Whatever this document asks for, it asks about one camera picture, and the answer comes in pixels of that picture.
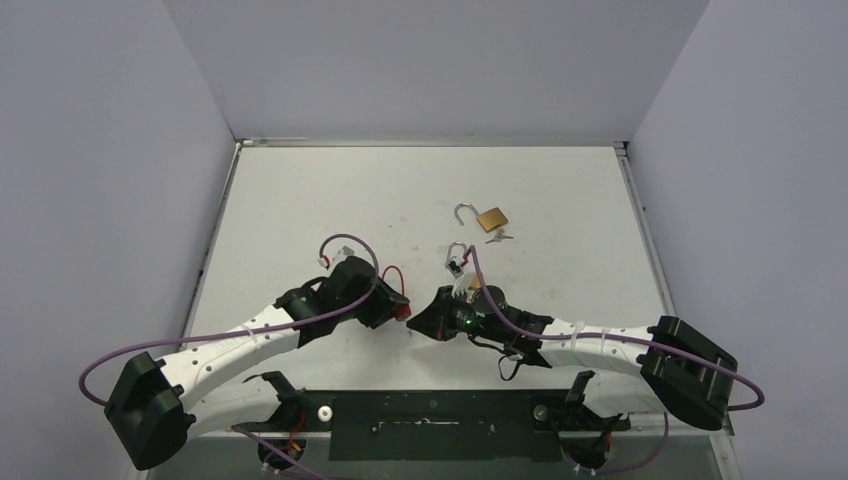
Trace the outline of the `red cable padlock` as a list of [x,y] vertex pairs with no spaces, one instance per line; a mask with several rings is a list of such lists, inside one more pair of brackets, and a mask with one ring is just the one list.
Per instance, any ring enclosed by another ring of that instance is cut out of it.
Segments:
[[[381,279],[388,286],[394,288],[403,297],[406,296],[406,281],[402,269],[397,265],[386,266],[381,274]],[[402,304],[395,309],[394,319],[397,322],[405,322],[412,315],[412,309],[409,302]]]

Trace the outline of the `silver keys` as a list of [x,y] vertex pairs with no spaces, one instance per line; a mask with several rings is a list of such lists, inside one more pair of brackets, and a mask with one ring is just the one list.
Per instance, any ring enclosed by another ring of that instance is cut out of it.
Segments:
[[486,244],[500,243],[505,240],[512,240],[513,236],[509,235],[504,228],[498,228],[494,231],[494,235],[486,241]]

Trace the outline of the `large brass padlock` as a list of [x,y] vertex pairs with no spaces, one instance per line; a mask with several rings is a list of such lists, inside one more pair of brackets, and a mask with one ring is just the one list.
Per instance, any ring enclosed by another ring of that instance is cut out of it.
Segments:
[[480,212],[474,205],[468,202],[462,202],[457,204],[453,209],[453,214],[457,222],[461,225],[465,225],[465,221],[462,217],[462,212],[468,210],[470,211],[478,225],[486,232],[491,233],[499,228],[506,226],[509,222],[506,215],[503,211],[494,207],[489,210]]

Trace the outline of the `long-shackle brass padlock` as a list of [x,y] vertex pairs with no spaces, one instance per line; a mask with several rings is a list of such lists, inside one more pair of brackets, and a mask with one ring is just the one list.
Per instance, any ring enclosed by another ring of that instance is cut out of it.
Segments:
[[469,265],[470,262],[470,254],[468,253],[469,247],[463,242],[453,242],[447,248],[447,255],[445,260],[445,268],[447,269],[447,262],[452,257],[459,257],[468,262],[469,267],[475,267],[473,265]]

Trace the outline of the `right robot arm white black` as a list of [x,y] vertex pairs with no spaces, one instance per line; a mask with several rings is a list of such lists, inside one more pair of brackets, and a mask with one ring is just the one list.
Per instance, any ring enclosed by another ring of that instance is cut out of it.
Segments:
[[507,303],[491,286],[465,296],[442,287],[407,322],[433,340],[459,334],[492,346],[517,364],[591,372],[565,402],[568,421],[593,427],[602,418],[669,413],[698,429],[722,429],[738,363],[684,320],[662,315],[638,327],[599,327],[531,313]]

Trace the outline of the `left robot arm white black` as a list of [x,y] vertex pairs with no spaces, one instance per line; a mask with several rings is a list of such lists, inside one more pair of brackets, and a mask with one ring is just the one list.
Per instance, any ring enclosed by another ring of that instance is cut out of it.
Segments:
[[351,319],[375,329],[411,314],[410,301],[365,260],[348,256],[224,335],[159,359],[124,365],[105,416],[138,470],[173,457],[188,440],[244,423],[282,431],[297,420],[294,389],[279,372],[247,370],[330,335]]

